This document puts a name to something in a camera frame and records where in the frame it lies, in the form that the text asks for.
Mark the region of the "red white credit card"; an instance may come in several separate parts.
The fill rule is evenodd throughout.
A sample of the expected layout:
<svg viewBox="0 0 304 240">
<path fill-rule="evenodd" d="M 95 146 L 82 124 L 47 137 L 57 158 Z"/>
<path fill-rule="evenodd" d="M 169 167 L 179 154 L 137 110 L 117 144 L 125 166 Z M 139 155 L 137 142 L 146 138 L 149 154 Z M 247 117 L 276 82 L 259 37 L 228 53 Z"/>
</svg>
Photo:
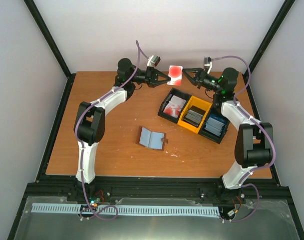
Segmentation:
<svg viewBox="0 0 304 240">
<path fill-rule="evenodd" d="M 167 85 L 171 86 L 180 86 L 182 82 L 182 66 L 171 65 L 169 66 L 168 77 L 170 77 L 170 81 L 167 82 Z"/>
</svg>

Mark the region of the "yellow bin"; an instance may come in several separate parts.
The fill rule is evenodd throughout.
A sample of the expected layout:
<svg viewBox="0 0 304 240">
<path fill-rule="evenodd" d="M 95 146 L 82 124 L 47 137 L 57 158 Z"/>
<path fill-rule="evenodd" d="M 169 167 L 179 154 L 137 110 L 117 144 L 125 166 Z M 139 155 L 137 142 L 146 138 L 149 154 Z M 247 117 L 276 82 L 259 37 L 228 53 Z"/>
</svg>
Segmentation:
<svg viewBox="0 0 304 240">
<path fill-rule="evenodd" d="M 198 134 L 211 107 L 212 104 L 210 102 L 191 96 L 182 109 L 178 125 Z"/>
</svg>

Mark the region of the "black bin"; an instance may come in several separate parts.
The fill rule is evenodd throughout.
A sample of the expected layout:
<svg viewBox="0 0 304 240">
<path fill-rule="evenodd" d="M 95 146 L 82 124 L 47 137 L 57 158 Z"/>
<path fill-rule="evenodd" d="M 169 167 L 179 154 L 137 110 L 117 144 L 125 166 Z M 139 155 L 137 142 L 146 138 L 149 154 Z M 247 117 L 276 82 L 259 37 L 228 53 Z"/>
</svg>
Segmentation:
<svg viewBox="0 0 304 240">
<path fill-rule="evenodd" d="M 177 124 L 191 96 L 177 88 L 172 88 L 162 101 L 158 116 Z"/>
<path fill-rule="evenodd" d="M 213 142 L 220 144 L 224 138 L 230 121 L 215 108 L 211 107 L 198 132 L 198 135 L 206 137 Z"/>
</svg>

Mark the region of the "brown leather card holder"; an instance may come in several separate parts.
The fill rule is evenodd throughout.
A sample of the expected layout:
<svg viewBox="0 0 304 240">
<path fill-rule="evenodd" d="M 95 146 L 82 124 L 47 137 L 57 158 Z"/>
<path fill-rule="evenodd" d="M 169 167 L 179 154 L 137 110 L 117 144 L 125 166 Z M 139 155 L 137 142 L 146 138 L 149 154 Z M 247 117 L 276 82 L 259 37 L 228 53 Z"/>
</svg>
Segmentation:
<svg viewBox="0 0 304 240">
<path fill-rule="evenodd" d="M 163 151 L 168 142 L 164 132 L 151 131 L 140 126 L 135 143 L 151 150 Z"/>
</svg>

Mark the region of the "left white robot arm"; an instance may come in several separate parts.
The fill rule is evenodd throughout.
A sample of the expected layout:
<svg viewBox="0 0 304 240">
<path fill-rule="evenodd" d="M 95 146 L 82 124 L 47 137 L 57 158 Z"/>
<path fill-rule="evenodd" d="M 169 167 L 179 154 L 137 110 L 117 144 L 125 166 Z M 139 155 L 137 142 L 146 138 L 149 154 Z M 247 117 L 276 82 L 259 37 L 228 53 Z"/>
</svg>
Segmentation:
<svg viewBox="0 0 304 240">
<path fill-rule="evenodd" d="M 79 148 L 76 178 L 84 183 L 79 188 L 78 195 L 84 201 L 91 201 L 96 195 L 95 187 L 89 183 L 95 179 L 96 150 L 105 133 L 106 115 L 133 95 L 136 83 L 154 88 L 170 81 L 170 77 L 156 69 L 160 59 L 157 55 L 149 57 L 146 70 L 140 70 L 128 58 L 121 59 L 111 90 L 97 100 L 80 103 L 74 134 Z"/>
</svg>

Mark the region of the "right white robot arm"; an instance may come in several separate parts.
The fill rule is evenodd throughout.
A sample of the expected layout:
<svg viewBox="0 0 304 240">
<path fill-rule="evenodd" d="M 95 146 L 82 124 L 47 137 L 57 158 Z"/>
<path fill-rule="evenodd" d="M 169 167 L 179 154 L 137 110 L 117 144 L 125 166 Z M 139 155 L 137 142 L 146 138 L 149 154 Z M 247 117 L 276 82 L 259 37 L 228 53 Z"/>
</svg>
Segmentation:
<svg viewBox="0 0 304 240">
<path fill-rule="evenodd" d="M 222 176 L 225 189 L 236 190 L 258 169 L 268 168 L 275 161 L 273 127 L 250 115 L 236 99 L 238 71 L 223 70 L 220 77 L 209 74 L 208 68 L 185 68 L 184 76 L 197 88 L 214 92 L 213 106 L 238 131 L 234 150 L 235 162 Z"/>
</svg>

